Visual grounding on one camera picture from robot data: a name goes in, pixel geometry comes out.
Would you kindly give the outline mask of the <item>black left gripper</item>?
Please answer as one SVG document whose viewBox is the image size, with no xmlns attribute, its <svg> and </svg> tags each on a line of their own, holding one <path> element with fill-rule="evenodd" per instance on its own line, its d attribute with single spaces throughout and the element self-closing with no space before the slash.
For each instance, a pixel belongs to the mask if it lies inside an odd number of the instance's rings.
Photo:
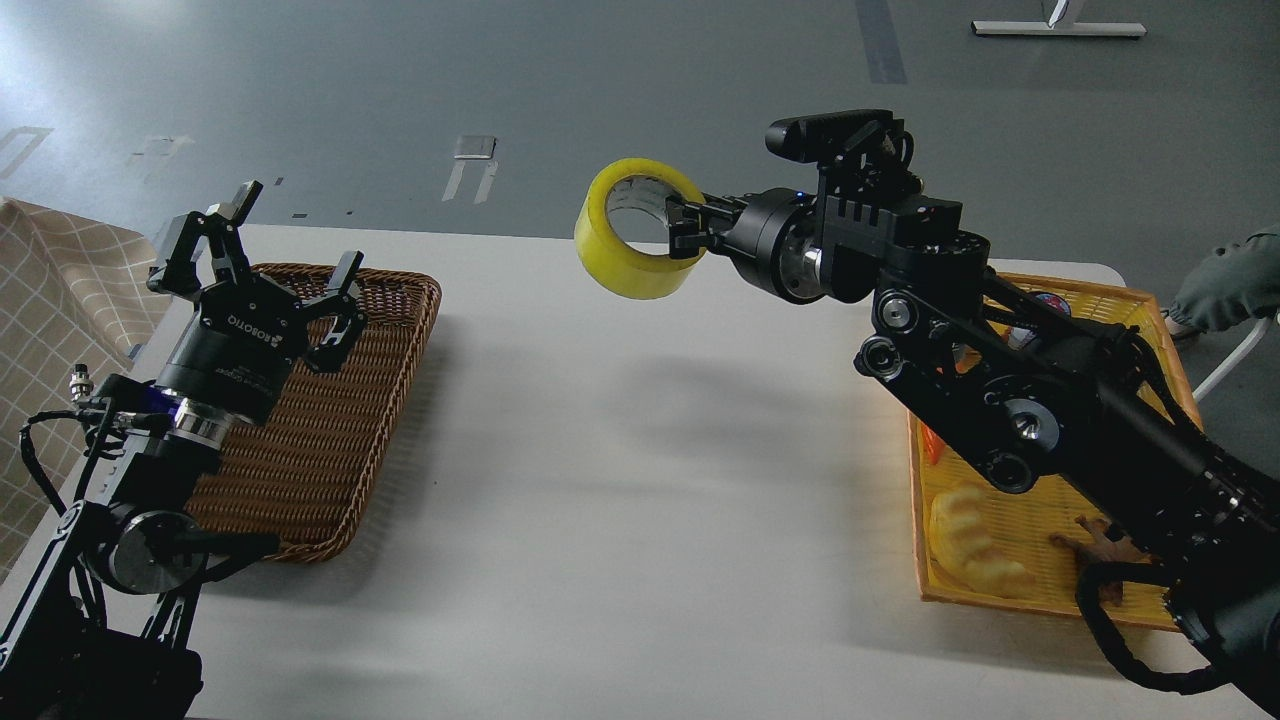
<svg viewBox="0 0 1280 720">
<path fill-rule="evenodd" d="M 160 234 L 157 260 L 146 279 L 150 291 L 195 306 L 156 386 L 256 427 L 266 424 L 276 406 L 305 348 L 306 329 L 301 297 L 252 273 L 241 242 L 239 228 L 262 190 L 261 182 L 251 179 L 229 202 L 173 217 Z M 201 246 L 207 247 L 216 282 L 207 287 L 196 266 Z M 339 372 L 364 333 L 367 315 L 358 305 L 357 283 L 362 264 L 361 251 L 344 252 L 324 292 L 303 305 L 306 320 L 333 319 L 324 338 L 303 355 L 312 373 Z"/>
</svg>

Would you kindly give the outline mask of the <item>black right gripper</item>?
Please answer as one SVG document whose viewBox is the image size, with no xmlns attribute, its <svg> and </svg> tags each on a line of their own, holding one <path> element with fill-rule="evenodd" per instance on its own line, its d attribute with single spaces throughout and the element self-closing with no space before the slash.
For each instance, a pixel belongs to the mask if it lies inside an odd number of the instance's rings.
<svg viewBox="0 0 1280 720">
<path fill-rule="evenodd" d="M 671 193 L 666 213 L 669 259 L 695 260 L 722 250 L 749 284 L 790 304 L 813 304 L 826 296 L 810 195 L 788 188 L 740 199 Z"/>
</svg>

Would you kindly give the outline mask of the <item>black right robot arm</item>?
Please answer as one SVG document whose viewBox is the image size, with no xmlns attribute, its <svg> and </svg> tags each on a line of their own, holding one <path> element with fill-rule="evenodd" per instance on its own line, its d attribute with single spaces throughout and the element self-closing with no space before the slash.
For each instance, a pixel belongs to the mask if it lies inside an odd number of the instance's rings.
<svg viewBox="0 0 1280 720">
<path fill-rule="evenodd" d="M 854 365 L 996 489 L 1060 475 L 1153 562 L 1084 569 L 1076 605 L 1112 666 L 1148 689 L 1233 684 L 1277 714 L 1277 480 L 1210 441 L 1128 325 L 1066 314 L 989 268 L 960 202 L 928 197 L 890 110 L 777 120 L 814 193 L 695 199 L 659 215 L 676 259 L 707 250 L 791 304 L 872 297 Z"/>
</svg>

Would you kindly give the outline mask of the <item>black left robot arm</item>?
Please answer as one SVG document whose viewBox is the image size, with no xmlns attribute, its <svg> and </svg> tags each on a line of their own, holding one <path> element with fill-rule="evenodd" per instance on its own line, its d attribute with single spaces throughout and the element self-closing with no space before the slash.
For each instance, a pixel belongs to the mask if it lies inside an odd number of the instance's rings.
<svg viewBox="0 0 1280 720">
<path fill-rule="evenodd" d="M 193 315 L 157 378 L 70 374 L 72 406 L 20 428 L 20 456 L 58 527 L 3 630 L 5 719 L 183 719 L 201 692 L 189 648 L 201 589 L 278 551 L 270 533 L 210 532 L 186 511 L 228 430 L 261 427 L 294 364 L 340 369 L 366 316 L 346 252 L 298 297 L 251 268 L 239 229 L 262 186 L 175 217 L 148 272 Z"/>
</svg>

